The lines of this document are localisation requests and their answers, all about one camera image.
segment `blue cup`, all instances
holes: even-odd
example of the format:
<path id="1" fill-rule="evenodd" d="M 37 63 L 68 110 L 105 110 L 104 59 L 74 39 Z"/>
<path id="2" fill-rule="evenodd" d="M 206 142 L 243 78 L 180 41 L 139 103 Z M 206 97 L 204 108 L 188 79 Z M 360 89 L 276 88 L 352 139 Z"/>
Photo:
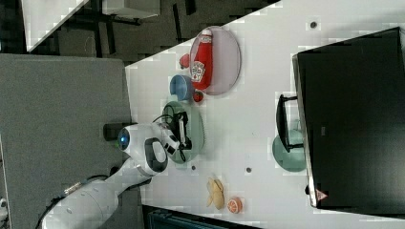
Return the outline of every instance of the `blue cup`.
<path id="1" fill-rule="evenodd" d="M 175 94 L 179 101 L 190 99 L 194 91 L 189 76 L 176 74 L 170 81 L 170 94 Z"/>

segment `small red object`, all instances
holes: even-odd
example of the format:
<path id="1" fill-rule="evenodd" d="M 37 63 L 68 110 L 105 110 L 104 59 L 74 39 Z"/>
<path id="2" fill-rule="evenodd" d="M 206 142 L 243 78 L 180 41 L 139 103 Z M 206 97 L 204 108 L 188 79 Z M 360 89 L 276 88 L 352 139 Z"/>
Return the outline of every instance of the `small red object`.
<path id="1" fill-rule="evenodd" d="M 188 67 L 190 67 L 190 54 L 184 54 L 181 58 L 180 58 L 180 66 L 182 69 L 186 69 Z"/>
<path id="2" fill-rule="evenodd" d="M 195 92 L 193 93 L 193 99 L 194 99 L 194 101 L 196 101 L 196 102 L 201 102 L 201 101 L 203 100 L 203 93 L 202 93 L 202 92 L 195 91 Z"/>
<path id="3" fill-rule="evenodd" d="M 212 31 L 203 30 L 198 39 L 200 44 L 191 66 L 191 81 L 195 89 L 204 90 L 212 78 Z"/>

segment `food item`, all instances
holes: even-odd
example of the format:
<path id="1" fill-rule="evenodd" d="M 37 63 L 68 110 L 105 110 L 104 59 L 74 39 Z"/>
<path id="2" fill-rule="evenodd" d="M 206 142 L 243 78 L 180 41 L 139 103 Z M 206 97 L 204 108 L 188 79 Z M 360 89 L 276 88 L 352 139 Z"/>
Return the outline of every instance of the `food item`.
<path id="1" fill-rule="evenodd" d="M 203 100 L 203 93 L 200 91 L 195 91 L 193 93 L 193 99 L 195 102 L 201 102 Z"/>
<path id="2" fill-rule="evenodd" d="M 180 67 L 182 69 L 186 69 L 188 67 L 190 67 L 190 54 L 185 54 L 180 58 Z"/>
<path id="3" fill-rule="evenodd" d="M 200 44 L 191 66 L 191 81 L 195 89 L 204 90 L 212 78 L 212 31 L 203 30 L 198 39 Z"/>
<path id="4" fill-rule="evenodd" d="M 238 214 L 242 211 L 243 205 L 240 198 L 232 198 L 227 203 L 227 208 L 229 212 Z"/>
<path id="5" fill-rule="evenodd" d="M 214 202 L 215 207 L 220 210 L 224 208 L 224 187 L 218 179 L 209 178 L 206 183 L 209 197 L 206 206 L 209 207 Z"/>

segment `white table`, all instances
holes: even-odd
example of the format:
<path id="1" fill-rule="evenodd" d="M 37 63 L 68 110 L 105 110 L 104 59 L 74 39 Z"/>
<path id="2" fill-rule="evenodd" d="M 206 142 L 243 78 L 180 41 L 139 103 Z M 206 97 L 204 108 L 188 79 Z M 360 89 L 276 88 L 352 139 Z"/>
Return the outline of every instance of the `white table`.
<path id="1" fill-rule="evenodd" d="M 31 52 L 89 0 L 21 0 L 27 52 Z"/>
<path id="2" fill-rule="evenodd" d="M 281 93 L 295 92 L 291 57 L 305 49 L 405 25 L 402 0 L 284 0 L 224 26 L 241 47 L 242 70 L 231 92 L 206 95 L 199 105 L 206 142 L 186 168 L 169 163 L 141 188 L 142 203 L 260 228 L 404 228 L 405 221 L 321 211 L 310 207 L 306 173 L 292 174 L 273 158 L 275 113 Z M 318 27 L 311 29 L 309 23 Z M 126 68 L 132 117 L 160 115 L 171 76 L 187 73 L 178 60 L 192 40 Z M 297 108 L 291 108 L 291 120 Z M 246 167 L 252 173 L 245 172 Z M 224 184 L 227 201 L 244 198 L 239 215 L 205 207 L 209 177 Z"/>

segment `orange fruit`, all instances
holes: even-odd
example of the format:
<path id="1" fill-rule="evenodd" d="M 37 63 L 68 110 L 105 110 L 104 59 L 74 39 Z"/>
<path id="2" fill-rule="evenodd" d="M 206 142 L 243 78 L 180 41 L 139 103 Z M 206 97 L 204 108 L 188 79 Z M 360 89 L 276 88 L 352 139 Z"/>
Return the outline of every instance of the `orange fruit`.
<path id="1" fill-rule="evenodd" d="M 229 212 L 238 214 L 242 211 L 242 202 L 239 198 L 232 198 L 227 203 Z"/>

